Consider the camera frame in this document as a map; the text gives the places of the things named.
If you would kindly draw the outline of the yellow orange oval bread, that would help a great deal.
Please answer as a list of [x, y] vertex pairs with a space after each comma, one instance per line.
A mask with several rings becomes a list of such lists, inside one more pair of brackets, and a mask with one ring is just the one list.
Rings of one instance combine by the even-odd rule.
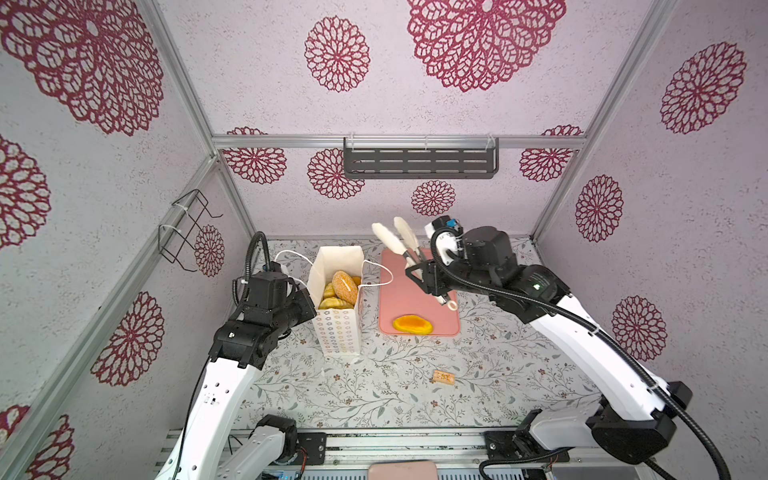
[[434, 326], [428, 320], [417, 315], [405, 315], [393, 321], [393, 328], [401, 333], [412, 335], [431, 335]]

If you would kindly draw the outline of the ridged long golden bread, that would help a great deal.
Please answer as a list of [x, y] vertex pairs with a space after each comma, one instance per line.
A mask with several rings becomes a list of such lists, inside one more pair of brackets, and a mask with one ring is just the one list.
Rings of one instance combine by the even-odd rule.
[[347, 310], [353, 309], [354, 305], [340, 298], [323, 299], [319, 304], [319, 310]]

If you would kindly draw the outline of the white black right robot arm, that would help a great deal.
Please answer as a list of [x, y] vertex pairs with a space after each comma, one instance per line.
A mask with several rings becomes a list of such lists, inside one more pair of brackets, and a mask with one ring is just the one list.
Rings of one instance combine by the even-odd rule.
[[596, 411], [571, 423], [572, 433], [547, 439], [544, 416], [532, 413], [516, 434], [522, 441], [509, 464], [545, 462], [592, 444], [626, 464], [646, 464], [663, 478], [669, 475], [653, 457], [665, 449], [681, 420], [710, 456], [721, 479], [731, 476], [727, 463], [703, 428], [687, 413], [691, 392], [682, 382], [666, 382], [651, 374], [595, 321], [578, 299], [541, 265], [477, 269], [466, 260], [444, 265], [439, 258], [406, 261], [406, 276], [426, 294], [441, 298], [451, 290], [485, 294], [503, 311], [547, 337], [598, 387]]

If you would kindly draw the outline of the white printed paper bag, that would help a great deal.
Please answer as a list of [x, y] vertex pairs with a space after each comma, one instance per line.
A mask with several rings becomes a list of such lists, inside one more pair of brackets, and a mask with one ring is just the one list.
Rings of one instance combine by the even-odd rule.
[[278, 241], [273, 259], [308, 290], [314, 317], [295, 327], [291, 341], [326, 358], [354, 358], [363, 351], [363, 314], [371, 294], [394, 276], [366, 253], [370, 242]]

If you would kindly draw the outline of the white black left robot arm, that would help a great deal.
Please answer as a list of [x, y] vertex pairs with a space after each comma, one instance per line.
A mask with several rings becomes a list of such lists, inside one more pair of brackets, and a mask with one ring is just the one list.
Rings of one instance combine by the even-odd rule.
[[216, 332], [190, 399], [185, 422], [158, 479], [257, 479], [274, 463], [298, 456], [296, 423], [268, 415], [228, 460], [221, 456], [240, 404], [266, 356], [294, 327], [316, 317], [311, 296], [295, 286], [266, 310], [240, 305]]

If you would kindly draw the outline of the yellow corn-shaped bread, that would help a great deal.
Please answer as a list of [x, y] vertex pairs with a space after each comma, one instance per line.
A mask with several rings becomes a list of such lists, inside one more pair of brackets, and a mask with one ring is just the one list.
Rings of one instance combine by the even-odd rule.
[[328, 298], [337, 298], [337, 294], [332, 283], [328, 283], [323, 292], [323, 299]]

